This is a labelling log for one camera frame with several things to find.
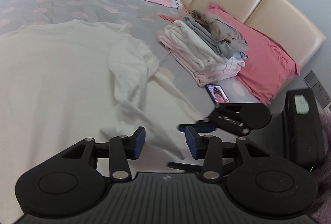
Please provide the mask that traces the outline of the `white t-shirt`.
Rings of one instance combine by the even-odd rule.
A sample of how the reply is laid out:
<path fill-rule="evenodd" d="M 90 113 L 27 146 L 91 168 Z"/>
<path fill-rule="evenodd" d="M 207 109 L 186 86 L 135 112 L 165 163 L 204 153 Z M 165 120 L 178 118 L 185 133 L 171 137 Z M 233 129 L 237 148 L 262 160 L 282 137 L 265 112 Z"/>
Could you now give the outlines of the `white t-shirt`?
<path fill-rule="evenodd" d="M 1 196 L 28 169 L 86 138 L 146 128 L 135 169 L 188 157 L 180 123 L 200 114 L 126 25 L 72 20 L 1 36 Z"/>

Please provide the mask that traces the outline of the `stack of folded clothes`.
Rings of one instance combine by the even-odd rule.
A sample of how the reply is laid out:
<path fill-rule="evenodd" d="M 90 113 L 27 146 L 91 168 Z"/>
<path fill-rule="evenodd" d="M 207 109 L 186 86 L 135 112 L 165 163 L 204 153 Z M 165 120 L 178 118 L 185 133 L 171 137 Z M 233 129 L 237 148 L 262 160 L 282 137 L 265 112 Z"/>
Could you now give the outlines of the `stack of folded clothes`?
<path fill-rule="evenodd" d="M 244 36 L 219 15 L 194 10 L 171 22 L 159 41 L 200 86 L 238 75 L 248 59 Z"/>

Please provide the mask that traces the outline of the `smartphone playing video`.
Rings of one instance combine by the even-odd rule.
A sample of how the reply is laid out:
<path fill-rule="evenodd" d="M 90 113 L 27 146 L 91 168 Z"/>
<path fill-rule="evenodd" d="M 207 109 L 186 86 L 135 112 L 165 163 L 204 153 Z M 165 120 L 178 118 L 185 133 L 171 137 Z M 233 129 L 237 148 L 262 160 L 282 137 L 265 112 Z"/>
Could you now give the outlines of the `smartphone playing video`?
<path fill-rule="evenodd" d="M 205 86 L 214 104 L 229 104 L 230 100 L 220 85 L 209 84 Z"/>

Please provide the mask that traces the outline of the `coral pink pillow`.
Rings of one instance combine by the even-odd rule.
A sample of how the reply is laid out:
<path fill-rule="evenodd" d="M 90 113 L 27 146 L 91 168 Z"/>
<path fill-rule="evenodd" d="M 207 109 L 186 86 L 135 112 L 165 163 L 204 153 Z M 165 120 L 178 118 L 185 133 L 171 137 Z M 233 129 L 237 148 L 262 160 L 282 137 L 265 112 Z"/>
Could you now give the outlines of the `coral pink pillow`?
<path fill-rule="evenodd" d="M 263 33 L 244 25 L 218 4 L 211 2 L 206 11 L 219 15 L 232 24 L 248 44 L 245 67 L 235 76 L 261 103 L 267 105 L 275 98 L 286 81 L 300 73 L 300 69 L 282 46 Z"/>

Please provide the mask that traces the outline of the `wall socket panel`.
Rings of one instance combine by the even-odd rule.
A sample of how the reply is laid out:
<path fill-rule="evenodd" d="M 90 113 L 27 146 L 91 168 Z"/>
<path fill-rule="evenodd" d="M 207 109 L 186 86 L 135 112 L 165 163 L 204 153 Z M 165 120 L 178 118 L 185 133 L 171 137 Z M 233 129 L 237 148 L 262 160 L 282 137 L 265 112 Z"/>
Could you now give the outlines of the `wall socket panel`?
<path fill-rule="evenodd" d="M 313 71 L 310 71 L 303 79 L 308 87 L 313 91 L 315 98 L 323 109 L 326 109 L 330 105 L 330 96 L 324 89 L 318 77 Z"/>

